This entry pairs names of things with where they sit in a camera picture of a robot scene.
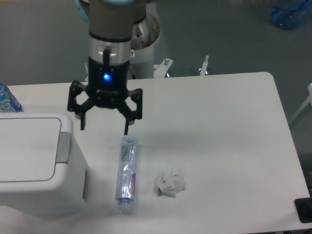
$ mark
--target white table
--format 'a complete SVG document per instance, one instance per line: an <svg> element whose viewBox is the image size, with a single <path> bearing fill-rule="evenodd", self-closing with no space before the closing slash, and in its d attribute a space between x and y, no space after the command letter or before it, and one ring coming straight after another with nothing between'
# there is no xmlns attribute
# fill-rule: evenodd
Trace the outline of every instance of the white table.
<svg viewBox="0 0 312 234"><path fill-rule="evenodd" d="M85 131L66 111L69 84L10 87L28 112L65 112L91 168L90 210L35 217L0 207L2 234L243 234L306 229L294 200L308 197L299 160L268 73L131 80L143 88L143 119L129 134L141 145L137 201L123 215L115 201L124 118L93 108ZM180 167L186 190L157 197L153 181Z"/></svg>

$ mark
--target bottle label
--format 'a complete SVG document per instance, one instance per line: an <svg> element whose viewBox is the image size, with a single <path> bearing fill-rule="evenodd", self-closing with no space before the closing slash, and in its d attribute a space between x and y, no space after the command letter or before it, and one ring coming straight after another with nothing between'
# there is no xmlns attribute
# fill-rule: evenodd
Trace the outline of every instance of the bottle label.
<svg viewBox="0 0 312 234"><path fill-rule="evenodd" d="M3 100L0 101L0 113L14 113L14 112L19 112L15 110L15 108L11 105L11 100Z"/></svg>
<svg viewBox="0 0 312 234"><path fill-rule="evenodd" d="M132 186L133 186L132 195L134 196L136 194L136 173L132 174L132 176L131 176L131 183L132 183Z"/></svg>

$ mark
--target blue water bottle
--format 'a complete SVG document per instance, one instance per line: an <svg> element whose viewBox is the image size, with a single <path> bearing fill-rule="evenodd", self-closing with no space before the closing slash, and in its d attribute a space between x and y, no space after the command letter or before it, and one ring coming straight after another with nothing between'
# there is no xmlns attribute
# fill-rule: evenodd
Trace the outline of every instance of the blue water bottle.
<svg viewBox="0 0 312 234"><path fill-rule="evenodd" d="M136 195L138 140L125 136L121 140L116 200L121 210L130 209Z"/></svg>
<svg viewBox="0 0 312 234"><path fill-rule="evenodd" d="M19 101L10 92L9 88L0 82L0 113L22 112Z"/></svg>
<svg viewBox="0 0 312 234"><path fill-rule="evenodd" d="M300 27L312 8L312 0L276 0L270 12L272 23L279 28Z"/></svg>

